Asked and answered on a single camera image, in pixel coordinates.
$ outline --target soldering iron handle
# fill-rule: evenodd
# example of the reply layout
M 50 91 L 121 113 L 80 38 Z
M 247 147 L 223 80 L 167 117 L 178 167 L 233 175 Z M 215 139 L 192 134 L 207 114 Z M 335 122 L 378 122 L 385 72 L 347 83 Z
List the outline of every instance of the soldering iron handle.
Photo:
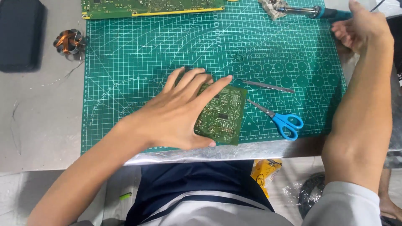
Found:
M 352 12 L 323 8 L 318 6 L 318 13 L 313 17 L 316 19 L 331 19 L 333 21 L 344 21 L 352 18 Z

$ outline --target navy shorts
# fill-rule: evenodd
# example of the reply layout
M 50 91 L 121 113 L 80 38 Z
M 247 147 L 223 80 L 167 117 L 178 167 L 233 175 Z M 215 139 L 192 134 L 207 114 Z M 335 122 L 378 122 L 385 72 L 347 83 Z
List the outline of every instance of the navy shorts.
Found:
M 156 210 L 189 191 L 223 191 L 256 201 L 274 212 L 251 178 L 254 160 L 141 166 L 141 182 L 125 225 L 139 225 Z

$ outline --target motherboard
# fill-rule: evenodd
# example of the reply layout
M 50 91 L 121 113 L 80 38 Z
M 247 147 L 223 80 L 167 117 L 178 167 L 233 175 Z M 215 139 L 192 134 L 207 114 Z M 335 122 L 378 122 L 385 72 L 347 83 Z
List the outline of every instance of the motherboard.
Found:
M 201 87 L 203 92 L 209 85 Z M 216 142 L 238 145 L 247 91 L 226 86 L 202 110 L 194 132 Z
M 225 9 L 224 0 L 81 0 L 83 19 L 154 16 Z

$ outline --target blue scissors handle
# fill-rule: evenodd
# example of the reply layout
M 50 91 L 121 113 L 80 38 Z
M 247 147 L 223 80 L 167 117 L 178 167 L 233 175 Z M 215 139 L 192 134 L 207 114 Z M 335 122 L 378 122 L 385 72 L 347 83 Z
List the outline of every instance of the blue scissors handle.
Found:
M 290 117 L 295 118 L 300 123 L 300 125 L 295 125 L 295 124 L 291 123 L 288 120 Z M 295 129 L 300 129 L 304 125 L 303 120 L 299 116 L 294 115 L 294 114 L 281 115 L 281 114 L 276 113 L 275 116 L 272 118 L 272 120 L 278 126 L 278 130 L 281 133 L 281 135 L 287 140 L 296 140 L 298 138 L 298 135 L 297 135 L 297 132 Z M 288 130 L 290 130 L 290 132 L 293 135 L 292 137 L 289 137 L 285 134 L 285 132 L 283 131 L 284 127 L 287 128 Z

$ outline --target scissors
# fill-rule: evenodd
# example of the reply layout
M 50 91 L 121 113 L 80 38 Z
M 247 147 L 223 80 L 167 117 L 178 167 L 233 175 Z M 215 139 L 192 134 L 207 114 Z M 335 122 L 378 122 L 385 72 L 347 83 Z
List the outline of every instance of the scissors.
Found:
M 272 118 L 272 121 L 275 122 L 275 124 L 278 127 L 278 131 L 281 133 L 281 135 L 287 139 L 287 140 L 296 140 L 298 135 L 295 129 L 301 129 L 304 125 L 303 120 L 294 114 L 286 114 L 286 115 L 281 115 L 281 114 L 277 114 L 273 111 L 270 111 L 266 108 L 264 108 L 263 106 L 252 102 L 249 99 L 246 99 L 248 102 L 250 102 L 251 104 L 253 104 L 254 106 L 256 106 L 258 109 L 260 109 L 261 111 L 263 111 L 267 116 Z M 290 121 L 288 121 L 288 119 L 290 117 L 295 118 L 297 121 L 299 121 L 300 125 L 295 125 L 293 123 L 291 123 Z M 293 137 L 288 137 L 285 132 L 283 131 L 283 128 L 287 128 L 288 130 L 290 130 L 290 132 L 293 134 Z
M 263 87 L 263 88 L 267 88 L 267 89 L 275 89 L 275 90 L 279 90 L 279 91 L 283 91 L 283 92 L 295 93 L 295 91 L 292 90 L 292 89 L 283 88 L 283 87 L 279 87 L 279 86 L 268 85 L 268 84 L 261 83 L 261 82 L 252 82 L 252 81 L 242 80 L 242 83 L 246 83 L 246 84 L 254 85 L 254 86 L 259 86 L 259 87 Z

